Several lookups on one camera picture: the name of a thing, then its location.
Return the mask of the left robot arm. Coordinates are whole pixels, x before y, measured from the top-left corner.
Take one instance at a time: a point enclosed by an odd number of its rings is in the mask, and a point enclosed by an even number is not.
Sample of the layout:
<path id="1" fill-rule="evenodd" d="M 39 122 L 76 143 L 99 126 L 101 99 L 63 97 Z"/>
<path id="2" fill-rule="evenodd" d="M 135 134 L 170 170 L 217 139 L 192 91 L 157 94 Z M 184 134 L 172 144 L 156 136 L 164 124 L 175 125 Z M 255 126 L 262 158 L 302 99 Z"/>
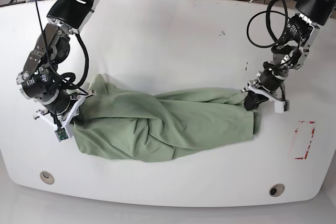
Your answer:
<path id="1" fill-rule="evenodd" d="M 277 113 L 289 110 L 284 81 L 291 69 L 297 70 L 303 66 L 320 28 L 325 25 L 335 8 L 335 0 L 292 0 L 296 2 L 297 13 L 289 17 L 288 10 L 284 10 L 284 29 L 281 36 L 276 37 L 271 30 L 270 14 L 278 1 L 283 4 L 286 2 L 271 0 L 263 12 L 266 16 L 266 28 L 274 41 L 268 45 L 273 60 L 264 62 L 263 71 L 242 89 L 247 94 L 244 101 L 247 111 L 257 109 L 266 101 L 274 103 Z"/>

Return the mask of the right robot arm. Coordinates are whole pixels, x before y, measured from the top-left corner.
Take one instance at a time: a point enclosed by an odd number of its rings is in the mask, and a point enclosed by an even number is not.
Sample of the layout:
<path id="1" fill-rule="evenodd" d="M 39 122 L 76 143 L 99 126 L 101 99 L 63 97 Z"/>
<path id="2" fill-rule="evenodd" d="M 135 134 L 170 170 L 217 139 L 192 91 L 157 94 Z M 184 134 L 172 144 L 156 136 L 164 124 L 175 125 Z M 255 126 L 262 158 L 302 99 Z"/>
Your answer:
<path id="1" fill-rule="evenodd" d="M 79 96 L 89 70 L 89 55 L 80 32 L 100 0 L 57 0 L 47 14 L 48 23 L 41 27 L 41 34 L 30 52 L 16 82 L 28 99 L 36 99 L 54 118 L 56 129 L 61 129 L 61 117 L 73 105 L 69 90 Z M 76 82 L 74 73 L 57 73 L 59 64 L 70 52 L 70 35 L 75 35 L 85 57 L 81 79 Z"/>

